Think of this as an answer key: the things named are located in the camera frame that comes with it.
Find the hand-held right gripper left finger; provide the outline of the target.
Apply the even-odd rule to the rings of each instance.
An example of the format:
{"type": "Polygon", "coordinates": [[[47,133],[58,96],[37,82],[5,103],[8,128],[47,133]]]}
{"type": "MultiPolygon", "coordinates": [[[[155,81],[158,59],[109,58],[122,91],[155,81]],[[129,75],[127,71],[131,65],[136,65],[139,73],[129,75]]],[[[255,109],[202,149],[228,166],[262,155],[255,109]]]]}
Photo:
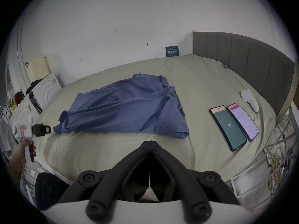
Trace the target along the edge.
{"type": "Polygon", "coordinates": [[[116,200],[138,203],[149,187],[150,141],[124,157],[112,169],[87,170],[63,193],[58,203],[88,200],[85,213],[95,223],[112,219],[116,200]]]}

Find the person's left hand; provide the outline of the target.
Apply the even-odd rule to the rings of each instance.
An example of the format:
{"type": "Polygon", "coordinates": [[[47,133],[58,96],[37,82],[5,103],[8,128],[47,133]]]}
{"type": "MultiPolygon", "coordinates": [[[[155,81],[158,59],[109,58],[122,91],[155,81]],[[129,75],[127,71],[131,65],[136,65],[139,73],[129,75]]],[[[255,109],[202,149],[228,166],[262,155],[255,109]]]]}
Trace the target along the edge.
{"type": "Polygon", "coordinates": [[[31,143],[30,140],[23,140],[19,142],[17,149],[9,163],[11,168],[19,174],[22,172],[22,168],[26,163],[25,155],[24,155],[25,147],[29,145],[33,145],[33,156],[36,157],[36,151],[35,151],[36,147],[34,143],[31,143]]]}

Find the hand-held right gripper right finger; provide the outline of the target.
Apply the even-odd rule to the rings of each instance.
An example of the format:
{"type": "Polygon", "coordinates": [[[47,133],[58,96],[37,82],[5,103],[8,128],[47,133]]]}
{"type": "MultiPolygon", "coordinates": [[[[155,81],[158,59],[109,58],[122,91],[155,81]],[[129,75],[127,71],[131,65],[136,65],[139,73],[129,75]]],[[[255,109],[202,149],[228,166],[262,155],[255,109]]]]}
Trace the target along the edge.
{"type": "Polygon", "coordinates": [[[181,200],[187,223],[207,221],[209,201],[241,205],[218,173],[187,169],[156,141],[150,141],[150,187],[159,202],[181,200]]]}

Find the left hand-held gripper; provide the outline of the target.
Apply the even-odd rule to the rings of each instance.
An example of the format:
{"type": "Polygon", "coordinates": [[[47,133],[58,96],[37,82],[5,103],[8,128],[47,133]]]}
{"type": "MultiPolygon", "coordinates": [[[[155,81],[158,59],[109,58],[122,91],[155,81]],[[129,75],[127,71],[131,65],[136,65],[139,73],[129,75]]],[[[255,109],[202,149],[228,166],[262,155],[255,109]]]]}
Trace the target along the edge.
{"type": "Polygon", "coordinates": [[[12,133],[16,140],[28,140],[30,145],[25,147],[24,156],[27,164],[37,164],[33,154],[33,137],[41,137],[51,133],[51,127],[44,124],[33,125],[33,116],[28,121],[16,121],[12,125],[12,133]]]}

